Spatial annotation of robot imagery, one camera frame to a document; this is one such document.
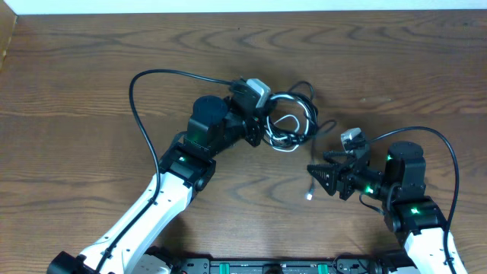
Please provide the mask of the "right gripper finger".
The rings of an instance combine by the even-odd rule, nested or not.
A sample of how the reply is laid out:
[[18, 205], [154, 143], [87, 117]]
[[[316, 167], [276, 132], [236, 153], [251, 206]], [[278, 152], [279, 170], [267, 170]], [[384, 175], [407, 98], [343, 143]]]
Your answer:
[[335, 195], [339, 176], [338, 164], [309, 164], [307, 171], [312, 178], [318, 181], [328, 195]]
[[323, 160], [329, 164], [338, 164], [337, 158], [344, 158], [345, 162], [349, 160], [354, 160], [355, 156], [352, 153], [347, 153], [345, 151], [325, 151], [323, 153]]

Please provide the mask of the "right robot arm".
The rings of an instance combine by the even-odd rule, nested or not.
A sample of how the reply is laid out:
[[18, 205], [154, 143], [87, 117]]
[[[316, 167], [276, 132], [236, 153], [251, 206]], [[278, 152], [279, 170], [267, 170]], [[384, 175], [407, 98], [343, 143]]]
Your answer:
[[322, 164], [307, 171], [325, 191], [347, 200], [360, 193], [378, 200], [378, 210], [400, 249], [387, 251], [370, 266], [372, 273], [465, 273], [439, 206], [425, 193], [425, 158], [420, 145], [395, 142], [387, 150], [384, 170], [370, 166], [369, 143], [344, 144], [343, 152], [324, 153]]

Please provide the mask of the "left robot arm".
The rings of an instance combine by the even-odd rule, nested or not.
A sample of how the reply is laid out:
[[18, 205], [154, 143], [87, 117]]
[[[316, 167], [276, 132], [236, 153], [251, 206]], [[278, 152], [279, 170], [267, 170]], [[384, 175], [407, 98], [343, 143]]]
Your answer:
[[193, 104], [184, 137], [156, 160], [146, 190], [121, 219], [77, 256], [59, 253], [48, 274], [169, 273], [174, 264], [152, 243], [201, 192], [215, 173], [214, 157], [244, 139], [256, 147], [263, 137], [263, 99], [204, 96]]

